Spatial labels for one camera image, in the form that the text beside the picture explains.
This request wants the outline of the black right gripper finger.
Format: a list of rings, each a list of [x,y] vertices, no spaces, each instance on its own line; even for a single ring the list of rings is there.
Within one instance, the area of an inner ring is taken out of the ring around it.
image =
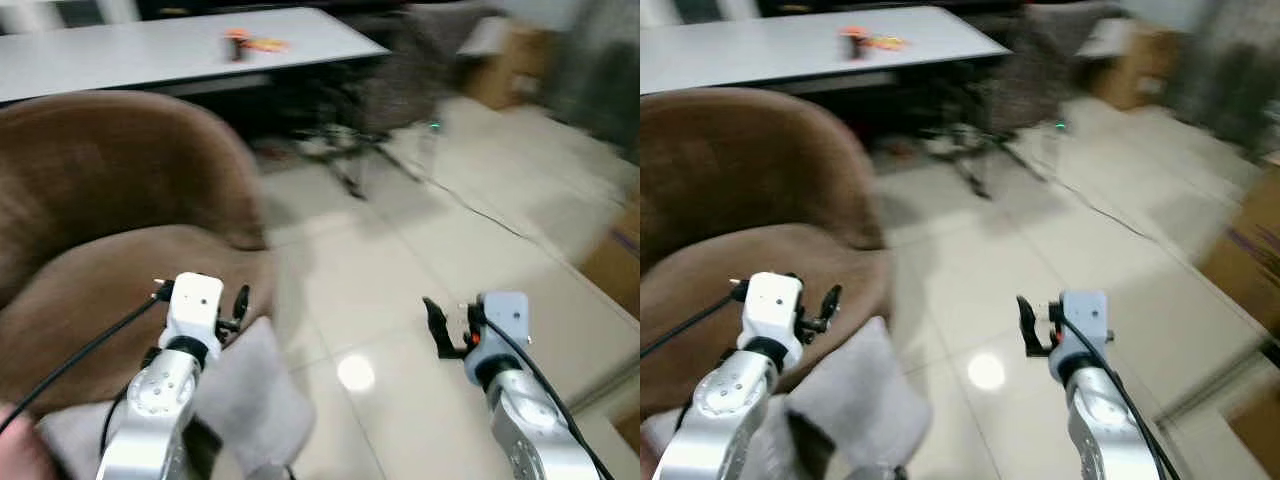
[[[1042,349],[1043,346],[1036,334],[1036,311],[1030,302],[1021,294],[1016,297],[1019,312],[1019,332],[1025,349]]]
[[[448,330],[447,316],[438,303],[435,303],[429,297],[421,298],[424,307],[428,314],[428,332],[438,349],[449,349],[451,338]]]

